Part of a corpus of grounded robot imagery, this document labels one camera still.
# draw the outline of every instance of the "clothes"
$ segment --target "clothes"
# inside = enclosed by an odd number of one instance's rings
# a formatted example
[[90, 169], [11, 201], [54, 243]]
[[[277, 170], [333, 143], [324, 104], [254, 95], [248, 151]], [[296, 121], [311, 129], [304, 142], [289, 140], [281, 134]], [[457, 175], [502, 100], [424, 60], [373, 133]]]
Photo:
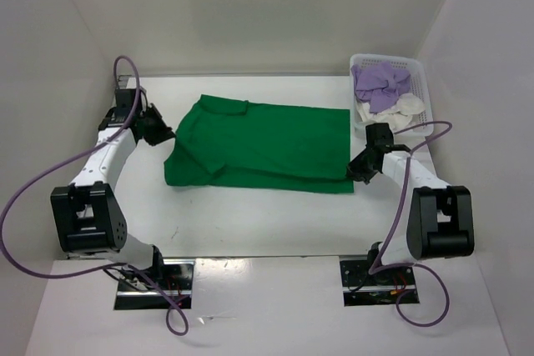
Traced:
[[202, 95], [176, 131], [168, 185], [353, 193], [350, 112]]
[[399, 96], [410, 91], [410, 72], [393, 68], [390, 62], [367, 68], [357, 64], [351, 67], [354, 75], [354, 92], [361, 102], [370, 103], [371, 113], [380, 113], [397, 103]]
[[368, 103], [355, 103], [363, 122], [388, 123], [392, 131], [408, 127], [414, 115], [425, 111], [425, 104], [413, 93], [401, 95], [395, 105], [376, 114], [370, 112]]

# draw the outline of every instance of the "white plastic basket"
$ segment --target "white plastic basket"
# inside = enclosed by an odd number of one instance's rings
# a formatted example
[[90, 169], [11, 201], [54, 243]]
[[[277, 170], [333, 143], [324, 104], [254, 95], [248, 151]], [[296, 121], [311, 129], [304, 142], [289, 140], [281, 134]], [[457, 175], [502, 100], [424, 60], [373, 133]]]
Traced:
[[[378, 64], [380, 62], [390, 62], [394, 68], [406, 68], [410, 72], [410, 92], [416, 95], [425, 104], [425, 111], [417, 116], [414, 116], [410, 125], [419, 123], [426, 123], [432, 121], [431, 100], [428, 95], [428, 87], [426, 86], [426, 76], [423, 65], [413, 58], [398, 58], [396, 56], [381, 56], [380, 54], [355, 54], [350, 58], [349, 75], [350, 75], [350, 91], [352, 92], [352, 118], [354, 119], [354, 126], [356, 133], [359, 136], [365, 136], [365, 126], [372, 122], [362, 122], [361, 117], [356, 110], [356, 102], [359, 102], [354, 93], [354, 76], [350, 69], [355, 64], [361, 68]], [[434, 132], [433, 125], [411, 129], [401, 135], [406, 137], [428, 137]]]

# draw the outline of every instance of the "white wall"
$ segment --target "white wall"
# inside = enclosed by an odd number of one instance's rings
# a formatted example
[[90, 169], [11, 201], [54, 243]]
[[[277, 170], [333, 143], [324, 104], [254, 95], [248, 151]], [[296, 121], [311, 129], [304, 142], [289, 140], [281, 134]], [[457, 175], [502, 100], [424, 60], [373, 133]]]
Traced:
[[108, 59], [144, 74], [347, 73], [353, 53], [413, 56], [441, 0], [75, 0]]
[[512, 355], [534, 348], [534, 0], [447, 0], [420, 53], [436, 169], [472, 191], [476, 253]]
[[[71, 0], [0, 0], [0, 204], [36, 173], [96, 138], [112, 97], [110, 66]], [[10, 213], [6, 245], [49, 272], [58, 254], [49, 194], [74, 168], [23, 195]], [[24, 354], [46, 281], [18, 273], [0, 256], [1, 354]]]

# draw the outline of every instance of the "purple cloth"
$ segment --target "purple cloth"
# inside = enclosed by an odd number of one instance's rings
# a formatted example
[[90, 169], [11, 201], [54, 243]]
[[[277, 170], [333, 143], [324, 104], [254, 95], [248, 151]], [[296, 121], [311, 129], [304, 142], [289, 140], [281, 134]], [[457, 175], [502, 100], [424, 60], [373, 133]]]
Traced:
[[370, 103], [371, 113], [380, 113], [394, 106], [400, 95], [410, 91], [410, 72], [405, 68], [393, 68], [390, 62], [382, 62], [368, 68], [351, 67], [354, 93], [364, 103]]

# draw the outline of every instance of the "purple cable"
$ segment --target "purple cable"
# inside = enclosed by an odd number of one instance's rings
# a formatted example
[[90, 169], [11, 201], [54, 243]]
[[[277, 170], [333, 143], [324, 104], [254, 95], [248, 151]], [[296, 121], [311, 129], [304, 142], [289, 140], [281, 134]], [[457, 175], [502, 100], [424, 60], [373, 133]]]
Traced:
[[379, 273], [380, 271], [384, 271], [384, 270], [387, 270], [387, 269], [390, 269], [390, 268], [399, 268], [399, 267], [418, 267], [418, 268], [423, 268], [424, 270], [428, 271], [429, 273], [431, 273], [438, 281], [438, 283], [440, 284], [441, 288], [443, 289], [443, 293], [445, 294], [445, 301], [446, 301], [446, 304], [445, 304], [445, 309], [443, 310], [443, 313], [441, 314], [440, 317], [438, 317], [436, 320], [430, 322], [430, 323], [417, 323], [416, 321], [413, 321], [413, 320], [410, 320], [409, 318], [407, 318], [401, 311], [401, 299], [409, 292], [413, 292], [413, 291], [405, 291], [403, 293], [401, 293], [398, 297], [397, 297], [397, 300], [396, 300], [396, 308], [397, 308], [397, 312], [399, 312], [399, 315], [408, 323], [412, 324], [412, 325], [415, 325], [416, 327], [432, 327], [434, 325], [437, 325], [439, 324], [444, 318], [445, 316], [449, 313], [449, 308], [451, 306], [451, 299], [449, 297], [449, 292], [447, 291], [447, 288], [445, 286], [445, 283], [443, 282], [443, 280], [440, 278], [439, 275], [437, 275], [437, 273], [432, 270], [430, 267], [427, 267], [425, 266], [424, 264], [419, 264], [419, 263], [416, 263], [416, 264], [411, 264], [411, 263], [393, 263], [393, 264], [387, 264], [386, 266], [381, 266], [380, 265], [380, 262], [382, 260], [382, 256], [384, 255], [385, 253], [385, 250], [387, 249], [387, 247], [389, 246], [391, 240], [393, 239], [393, 235], [395, 234], [395, 231], [397, 230], [397, 227], [399, 226], [399, 222], [401, 221], [401, 215], [402, 215], [402, 209], [404, 208], [404, 202], [406, 200], [406, 193], [408, 192], [408, 181], [410, 179], [410, 165], [411, 165], [411, 157], [413, 156], [413, 154], [419, 150], [420, 148], [422, 148], [423, 146], [437, 140], [438, 138], [441, 138], [443, 135], [445, 135], [446, 133], [448, 133], [449, 131], [451, 131], [452, 129], [452, 124], [449, 123], [448, 121], [430, 121], [428, 123], [421, 123], [421, 124], [417, 124], [417, 125], [414, 125], [414, 126], [411, 126], [411, 127], [408, 127], [408, 128], [405, 128], [405, 129], [401, 129], [400, 131], [397, 131], [395, 134], [398, 134], [398, 133], [404, 133], [406, 131], [409, 131], [411, 129], [414, 129], [414, 128], [418, 128], [418, 127], [425, 127], [426, 125], [430, 125], [430, 124], [433, 124], [433, 125], [437, 125], [437, 124], [445, 124], [447, 126], [446, 129], [444, 129], [442, 132], [428, 138], [427, 140], [419, 143], [417, 146], [415, 146], [411, 151], [410, 151], [410, 156], [408, 157], [408, 159], [406, 159], [406, 170], [405, 170], [405, 174], [404, 174], [404, 181], [402, 183], [402, 190], [400, 192], [400, 200], [399, 200], [399, 206], [397, 207], [397, 212], [395, 214], [395, 218], [393, 219], [393, 224], [391, 225], [391, 228], [390, 228], [390, 232], [388, 232], [387, 236], [385, 237], [385, 240], [382, 244], [382, 248], [380, 249], [380, 252], [378, 252], [378, 255], [376, 256], [376, 259], [375, 259], [375, 262], [373, 262], [373, 264], [370, 266], [370, 269], [369, 269], [369, 275], [374, 275], [376, 273]]
[[[54, 171], [59, 170], [60, 168], [65, 167], [68, 164], [70, 164], [72, 162], [75, 162], [76, 160], [79, 160], [80, 158], [84, 158], [84, 157], [90, 155], [90, 154], [100, 150], [104, 146], [107, 146], [109, 142], [112, 142], [125, 129], [127, 129], [129, 124], [132, 122], [132, 119], [134, 118], [135, 110], [137, 109], [137, 106], [139, 104], [139, 99], [141, 98], [141, 82], [139, 80], [139, 71], [138, 71], [137, 67], [134, 64], [134, 61], [131, 58], [129, 58], [128, 56], [124, 56], [124, 55], [118, 56], [115, 59], [115, 62], [113, 63], [113, 77], [115, 79], [115, 82], [118, 81], [117, 66], [118, 66], [118, 62], [120, 62], [121, 60], [125, 60], [126, 62], [129, 63], [129, 65], [131, 66], [131, 68], [133, 70], [133, 75], [135, 76], [135, 98], [133, 100], [132, 110], [130, 111], [130, 113], [127, 116], [126, 120], [124, 121], [123, 125], [121, 125], [121, 127], [118, 129], [118, 131], [116, 133], [114, 133], [112, 136], [110, 136], [107, 141], [105, 141], [103, 143], [100, 143], [99, 145], [97, 145], [97, 146], [95, 146], [93, 148], [90, 148], [90, 149], [88, 149], [88, 150], [86, 150], [84, 152], [81, 152], [80, 154], [77, 154], [76, 156], [72, 156], [71, 158], [68, 158], [67, 160], [65, 160], [65, 161], [63, 161], [61, 163], [55, 164], [51, 168], [48, 168], [48, 169], [44, 170], [42, 173], [40, 173], [40, 174], [36, 175], [35, 177], [31, 178], [28, 182], [26, 182], [22, 187], [20, 187], [13, 194], [13, 196], [8, 200], [8, 202], [4, 206], [2, 213], [0, 214], [0, 252], [2, 252], [3, 256], [8, 260], [8, 262], [14, 268], [16, 268], [19, 271], [22, 271], [23, 273], [25, 273], [27, 275], [31, 275], [32, 277], [35, 277], [35, 278], [63, 279], [63, 278], [79, 277], [80, 275], [93, 273], [95, 271], [104, 270], [106, 268], [124, 266], [124, 263], [110, 263], [110, 264], [105, 264], [104, 266], [100, 266], [100, 267], [88, 268], [86, 270], [77, 271], [76, 273], [68, 273], [68, 274], [43, 274], [43, 273], [38, 273], [36, 271], [32, 271], [29, 268], [26, 268], [26, 267], [22, 266], [17, 260], [15, 260], [13, 258], [13, 256], [9, 253], [8, 248], [6, 248], [6, 244], [4, 243], [4, 239], [3, 239], [3, 226], [4, 226], [5, 222], [6, 222], [6, 217], [8, 216], [9, 210], [11, 209], [13, 204], [17, 201], [17, 199], [28, 188], [30, 188], [37, 181], [39, 181], [41, 178], [46, 177], [50, 173], [53, 173]], [[156, 283], [154, 281], [152, 281], [150, 278], [148, 278], [146, 276], [146, 274], [144, 274], [140, 270], [136, 269], [134, 266], [129, 266], [129, 267], [134, 272], [136, 272], [139, 275], [141, 275], [141, 277], [146, 279], [150, 284], [152, 284], [154, 289], [156, 289], [159, 293], [161, 293], [161, 295], [165, 298], [165, 300], [167, 302], [169, 302], [169, 304], [171, 305], [171, 308], [174, 308], [174, 309], [179, 311], [180, 315], [184, 319], [185, 330], [182, 333], [180, 333], [180, 332], [174, 330], [172, 327], [170, 327], [169, 315], [170, 315], [170, 310], [171, 309], [169, 309], [169, 311], [167, 312], [167, 327], [169, 328], [169, 330], [172, 333], [174, 333], [176, 335], [185, 335], [189, 331], [189, 323], [188, 323], [188, 321], [187, 321], [187, 319], [186, 319], [186, 317], [184, 315], [184, 312], [182, 312], [180, 310], [179, 306], [175, 303], [175, 301], [173, 301], [158, 285], [156, 285]]]

